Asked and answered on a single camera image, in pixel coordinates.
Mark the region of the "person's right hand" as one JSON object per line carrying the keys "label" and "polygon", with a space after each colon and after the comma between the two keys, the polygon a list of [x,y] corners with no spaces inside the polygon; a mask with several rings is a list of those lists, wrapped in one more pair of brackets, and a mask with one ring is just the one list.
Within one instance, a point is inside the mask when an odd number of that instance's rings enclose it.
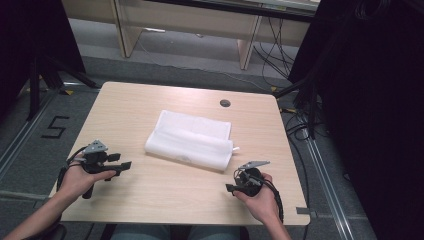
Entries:
{"label": "person's right hand", "polygon": [[259,193],[253,197],[240,191],[235,191],[233,195],[242,201],[252,216],[265,226],[281,223],[275,195],[268,186],[263,185]]}

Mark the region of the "metal floor rail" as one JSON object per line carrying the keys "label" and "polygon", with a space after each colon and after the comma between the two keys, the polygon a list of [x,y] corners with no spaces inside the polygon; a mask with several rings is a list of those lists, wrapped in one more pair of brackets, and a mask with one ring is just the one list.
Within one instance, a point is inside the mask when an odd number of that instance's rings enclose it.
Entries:
{"label": "metal floor rail", "polygon": [[322,185],[324,195],[327,199],[330,211],[332,213],[335,225],[338,229],[341,240],[354,240],[351,225],[347,219],[344,209],[341,206],[339,198],[331,182],[330,176],[324,164],[321,152],[315,139],[308,138],[306,140],[308,151],[312,158],[312,162],[317,171],[319,181]]}
{"label": "metal floor rail", "polygon": [[57,90],[50,90],[40,103],[39,110],[33,115],[30,120],[26,120],[21,129],[15,135],[11,143],[0,154],[0,181],[4,178],[7,171],[17,159],[26,142],[30,139],[31,135],[44,117],[47,108],[57,97]]}

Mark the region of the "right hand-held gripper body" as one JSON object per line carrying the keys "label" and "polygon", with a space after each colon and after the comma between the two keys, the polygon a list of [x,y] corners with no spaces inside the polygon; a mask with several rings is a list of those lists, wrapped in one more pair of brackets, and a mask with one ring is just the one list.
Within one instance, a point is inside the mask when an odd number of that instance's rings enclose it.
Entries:
{"label": "right hand-held gripper body", "polygon": [[246,192],[244,194],[253,197],[259,193],[265,182],[259,167],[267,164],[269,164],[269,161],[250,161],[241,165],[234,172],[234,181],[236,178],[244,180],[244,185],[241,185],[246,188]]}

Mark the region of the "person's legs in jeans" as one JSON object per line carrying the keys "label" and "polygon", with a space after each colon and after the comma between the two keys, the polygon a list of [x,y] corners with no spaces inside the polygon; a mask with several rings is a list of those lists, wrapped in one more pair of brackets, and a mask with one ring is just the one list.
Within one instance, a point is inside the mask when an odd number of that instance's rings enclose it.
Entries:
{"label": "person's legs in jeans", "polygon": [[118,225],[110,240],[240,240],[234,226]]}

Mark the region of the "light wooden desk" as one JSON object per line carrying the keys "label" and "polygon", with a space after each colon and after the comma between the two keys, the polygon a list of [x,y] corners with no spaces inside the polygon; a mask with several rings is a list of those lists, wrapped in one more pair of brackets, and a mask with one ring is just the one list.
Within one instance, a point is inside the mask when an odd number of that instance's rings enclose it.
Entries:
{"label": "light wooden desk", "polygon": [[232,38],[240,68],[253,44],[302,44],[321,0],[61,0],[68,17],[116,26],[121,56],[128,58],[147,28]]}

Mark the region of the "white towel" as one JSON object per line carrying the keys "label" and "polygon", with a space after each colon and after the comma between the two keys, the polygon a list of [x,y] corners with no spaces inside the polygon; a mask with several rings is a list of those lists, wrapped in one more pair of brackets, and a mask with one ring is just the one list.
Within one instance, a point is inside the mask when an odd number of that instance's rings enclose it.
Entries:
{"label": "white towel", "polygon": [[145,151],[216,171],[225,171],[233,152],[232,124],[163,110],[145,143]]}

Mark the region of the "grey tape strip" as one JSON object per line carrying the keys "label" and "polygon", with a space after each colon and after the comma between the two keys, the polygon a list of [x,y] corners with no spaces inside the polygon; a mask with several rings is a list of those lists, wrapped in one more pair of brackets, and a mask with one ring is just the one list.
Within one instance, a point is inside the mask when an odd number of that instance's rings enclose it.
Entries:
{"label": "grey tape strip", "polygon": [[299,215],[308,215],[311,218],[317,218],[318,217],[317,212],[313,209],[310,209],[310,208],[297,207],[296,213],[299,214]]}

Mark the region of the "black metal stand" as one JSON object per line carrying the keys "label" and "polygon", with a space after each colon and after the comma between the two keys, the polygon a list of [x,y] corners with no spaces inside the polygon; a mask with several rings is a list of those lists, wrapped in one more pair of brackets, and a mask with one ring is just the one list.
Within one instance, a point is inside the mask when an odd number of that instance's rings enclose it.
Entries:
{"label": "black metal stand", "polygon": [[64,86],[64,82],[59,76],[59,72],[64,71],[68,75],[74,77],[82,84],[92,88],[99,89],[100,86],[85,76],[74,70],[71,66],[48,55],[40,55],[33,58],[30,63],[30,107],[27,120],[32,120],[40,109],[40,79],[47,84],[49,89],[59,90]]}
{"label": "black metal stand", "polygon": [[293,100],[293,104],[298,110],[307,110],[306,126],[310,139],[315,139],[314,124],[316,118],[317,107],[317,89],[315,81],[311,77],[305,77],[283,90],[273,93],[276,99],[279,99],[293,91],[297,90],[297,95]]}

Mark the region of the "person's left hand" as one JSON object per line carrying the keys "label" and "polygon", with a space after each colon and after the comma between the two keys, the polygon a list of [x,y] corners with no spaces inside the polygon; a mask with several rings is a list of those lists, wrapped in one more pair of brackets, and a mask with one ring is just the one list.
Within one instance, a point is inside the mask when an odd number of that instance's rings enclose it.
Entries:
{"label": "person's left hand", "polygon": [[96,182],[113,178],[115,174],[113,170],[90,174],[80,164],[73,164],[66,171],[58,192],[66,199],[75,201]]}

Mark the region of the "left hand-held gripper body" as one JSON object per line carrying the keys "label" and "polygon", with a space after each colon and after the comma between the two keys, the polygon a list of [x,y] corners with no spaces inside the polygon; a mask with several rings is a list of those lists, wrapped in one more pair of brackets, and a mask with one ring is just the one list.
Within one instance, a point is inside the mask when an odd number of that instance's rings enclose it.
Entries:
{"label": "left hand-held gripper body", "polygon": [[105,165],[108,160],[106,151],[108,147],[100,140],[94,140],[82,151],[83,159],[81,164],[83,169],[89,174],[97,174],[104,171],[113,170],[112,166]]}

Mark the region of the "black curtain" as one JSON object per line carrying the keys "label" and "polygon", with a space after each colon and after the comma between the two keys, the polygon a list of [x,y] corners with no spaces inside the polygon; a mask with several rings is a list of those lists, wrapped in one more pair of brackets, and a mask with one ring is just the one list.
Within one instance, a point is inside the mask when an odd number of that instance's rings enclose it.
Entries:
{"label": "black curtain", "polygon": [[289,79],[347,36],[315,79],[378,240],[424,240],[424,0],[321,0]]}
{"label": "black curtain", "polygon": [[0,0],[0,115],[29,79],[30,63],[47,55],[85,72],[62,0]]}

